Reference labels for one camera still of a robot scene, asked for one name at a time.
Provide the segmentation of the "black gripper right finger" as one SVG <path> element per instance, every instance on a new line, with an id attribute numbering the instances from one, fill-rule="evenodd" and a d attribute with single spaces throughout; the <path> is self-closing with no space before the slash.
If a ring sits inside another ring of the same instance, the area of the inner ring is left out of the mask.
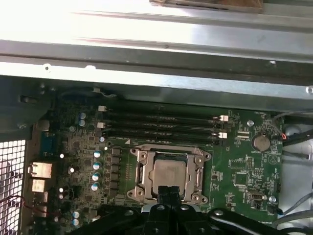
<path id="1" fill-rule="evenodd" d="M 225 209 L 203 214 L 183 204 L 179 187 L 170 187 L 171 207 L 177 217 L 180 235 L 280 235 L 275 228 Z"/>

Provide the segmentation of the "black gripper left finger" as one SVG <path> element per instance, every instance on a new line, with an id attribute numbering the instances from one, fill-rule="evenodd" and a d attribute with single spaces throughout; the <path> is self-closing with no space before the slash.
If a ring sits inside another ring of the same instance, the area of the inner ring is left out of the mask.
<path id="1" fill-rule="evenodd" d="M 167 235 L 170 231 L 172 188 L 158 187 L 157 204 L 141 212 L 132 208 L 106 211 L 94 225 L 95 235 Z"/>

